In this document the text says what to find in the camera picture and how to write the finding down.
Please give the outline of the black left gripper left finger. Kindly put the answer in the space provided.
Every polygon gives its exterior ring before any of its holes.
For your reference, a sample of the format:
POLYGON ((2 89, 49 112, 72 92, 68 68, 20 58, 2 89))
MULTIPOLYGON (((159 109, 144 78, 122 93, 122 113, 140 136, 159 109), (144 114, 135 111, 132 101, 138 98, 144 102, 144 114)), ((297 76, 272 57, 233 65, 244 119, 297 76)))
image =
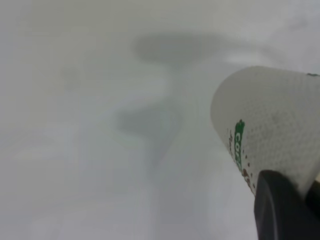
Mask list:
POLYGON ((318 240, 320 218, 294 185, 276 171, 259 173, 254 201, 259 240, 318 240))

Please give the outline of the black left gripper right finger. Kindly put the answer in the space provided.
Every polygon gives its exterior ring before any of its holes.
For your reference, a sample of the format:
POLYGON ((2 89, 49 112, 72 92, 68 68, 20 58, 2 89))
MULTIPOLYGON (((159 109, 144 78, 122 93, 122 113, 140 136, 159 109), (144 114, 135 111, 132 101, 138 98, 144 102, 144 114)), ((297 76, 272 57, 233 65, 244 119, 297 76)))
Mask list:
POLYGON ((318 181, 314 181, 309 189, 305 203, 307 207, 314 213, 314 215, 319 218, 320 217, 320 183, 318 181))

